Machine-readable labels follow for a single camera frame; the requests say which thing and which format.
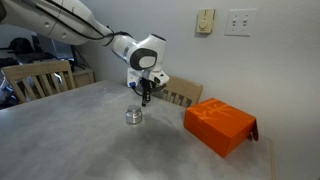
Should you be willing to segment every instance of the white wall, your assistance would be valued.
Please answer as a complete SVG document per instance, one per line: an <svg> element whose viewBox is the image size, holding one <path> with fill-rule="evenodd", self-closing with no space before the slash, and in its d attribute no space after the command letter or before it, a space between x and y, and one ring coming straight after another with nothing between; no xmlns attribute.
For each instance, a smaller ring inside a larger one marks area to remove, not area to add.
<svg viewBox="0 0 320 180"><path fill-rule="evenodd" d="M278 179L320 177L320 1L82 0L115 31L167 39L163 69L204 85L258 119L273 139ZM200 8L215 8L216 31L195 34ZM251 37L224 36L229 9L258 8ZM81 46L97 80L125 83L126 65L108 48Z"/></svg>
<svg viewBox="0 0 320 180"><path fill-rule="evenodd" d="M32 45L31 34L32 34L31 31L24 28L11 26L7 24L1 24L0 25L0 47L1 48L9 47L10 42L17 37L27 38ZM15 57L14 54L8 54L7 52L8 52L7 50L1 50L0 58Z"/></svg>

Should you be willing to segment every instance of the table surface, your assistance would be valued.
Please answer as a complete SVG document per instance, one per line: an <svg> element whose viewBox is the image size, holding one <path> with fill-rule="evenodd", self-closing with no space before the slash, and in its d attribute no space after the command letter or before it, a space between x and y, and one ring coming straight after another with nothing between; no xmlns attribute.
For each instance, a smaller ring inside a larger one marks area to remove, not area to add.
<svg viewBox="0 0 320 180"><path fill-rule="evenodd" d="M225 159L183 127L185 109L102 81L0 110L1 180L272 179L271 141L245 141Z"/></svg>

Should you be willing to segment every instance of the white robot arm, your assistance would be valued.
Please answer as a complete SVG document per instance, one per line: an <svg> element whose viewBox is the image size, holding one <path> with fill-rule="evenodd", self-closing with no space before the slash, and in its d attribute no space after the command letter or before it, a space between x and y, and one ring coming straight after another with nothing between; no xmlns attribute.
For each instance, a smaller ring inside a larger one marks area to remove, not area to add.
<svg viewBox="0 0 320 180"><path fill-rule="evenodd" d="M27 28L57 41L80 45L89 40L110 45L126 64L129 87L141 78L164 85L169 77L162 71L166 40L151 34L143 41L129 34L114 33L94 18L79 0L0 0L0 23Z"/></svg>

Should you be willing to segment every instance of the orange box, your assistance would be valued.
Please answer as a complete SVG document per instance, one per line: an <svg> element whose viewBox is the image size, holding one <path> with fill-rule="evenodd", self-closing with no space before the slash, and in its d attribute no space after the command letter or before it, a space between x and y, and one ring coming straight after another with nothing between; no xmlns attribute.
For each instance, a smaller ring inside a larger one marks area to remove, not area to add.
<svg viewBox="0 0 320 180"><path fill-rule="evenodd" d="M223 158L251 132L259 139L255 117L214 98L187 108L184 127Z"/></svg>

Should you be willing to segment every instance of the wooden chair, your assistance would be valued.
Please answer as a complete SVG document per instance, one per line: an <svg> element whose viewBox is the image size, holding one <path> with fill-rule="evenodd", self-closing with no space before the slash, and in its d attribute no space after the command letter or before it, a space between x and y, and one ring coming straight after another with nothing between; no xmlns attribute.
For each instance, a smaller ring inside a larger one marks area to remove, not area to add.
<svg viewBox="0 0 320 180"><path fill-rule="evenodd" d="M199 102L202 89L200 84L170 76L166 87L153 95L179 106L189 107Z"/></svg>
<svg viewBox="0 0 320 180"><path fill-rule="evenodd" d="M38 97L43 98L75 88L68 61L50 61L9 66L1 70L21 103L28 101L28 95L24 93L24 89L30 95L31 100L35 100ZM64 72L68 74L69 83L66 82Z"/></svg>

